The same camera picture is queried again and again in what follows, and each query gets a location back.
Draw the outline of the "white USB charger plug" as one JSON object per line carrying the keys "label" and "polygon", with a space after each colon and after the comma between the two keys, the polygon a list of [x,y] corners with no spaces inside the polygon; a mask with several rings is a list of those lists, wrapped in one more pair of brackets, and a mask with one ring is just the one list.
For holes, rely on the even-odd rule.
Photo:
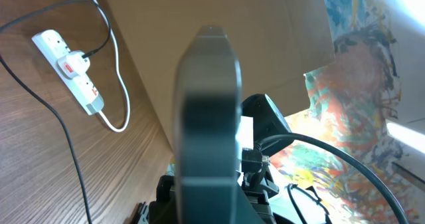
{"label": "white USB charger plug", "polygon": [[72,51],[58,59],[58,66],[68,79],[82,76],[89,69],[90,60],[83,56],[82,51]]}

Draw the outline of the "colourful painted backdrop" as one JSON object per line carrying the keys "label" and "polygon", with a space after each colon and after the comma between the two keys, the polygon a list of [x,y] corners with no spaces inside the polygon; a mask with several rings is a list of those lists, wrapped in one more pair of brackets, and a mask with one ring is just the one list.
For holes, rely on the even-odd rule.
{"label": "colourful painted backdrop", "polygon": [[[293,132],[347,152],[394,193],[410,223],[424,222],[424,156],[388,133],[406,117],[408,69],[420,77],[424,35],[401,0],[325,0],[334,63],[306,76],[310,105],[288,117]],[[375,186],[341,158],[296,141],[272,165],[318,190],[334,223],[396,223]]]}

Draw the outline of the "teal Samsung Galaxy smartphone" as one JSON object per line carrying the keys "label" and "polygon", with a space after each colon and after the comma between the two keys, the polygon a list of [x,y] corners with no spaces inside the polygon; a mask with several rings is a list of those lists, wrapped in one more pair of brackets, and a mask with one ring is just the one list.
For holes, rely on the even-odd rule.
{"label": "teal Samsung Galaxy smartphone", "polygon": [[242,78],[221,27],[203,26],[182,56],[175,78],[173,142],[176,190],[237,185],[236,133]]}

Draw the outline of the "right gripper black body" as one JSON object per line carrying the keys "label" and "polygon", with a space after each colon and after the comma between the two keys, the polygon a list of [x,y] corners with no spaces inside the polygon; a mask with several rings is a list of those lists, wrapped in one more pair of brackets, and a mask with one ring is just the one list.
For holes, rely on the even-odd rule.
{"label": "right gripper black body", "polygon": [[149,204],[148,223],[268,223],[276,224],[265,191],[234,187],[181,187],[171,175],[160,177],[156,200]]}

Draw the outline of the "white power strip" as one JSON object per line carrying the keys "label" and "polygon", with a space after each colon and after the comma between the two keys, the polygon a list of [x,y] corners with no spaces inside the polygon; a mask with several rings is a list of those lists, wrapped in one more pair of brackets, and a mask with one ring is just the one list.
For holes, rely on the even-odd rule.
{"label": "white power strip", "polygon": [[104,100],[87,75],[90,60],[82,57],[84,53],[70,50],[60,34],[52,29],[34,35],[32,41],[87,115],[101,111]]}

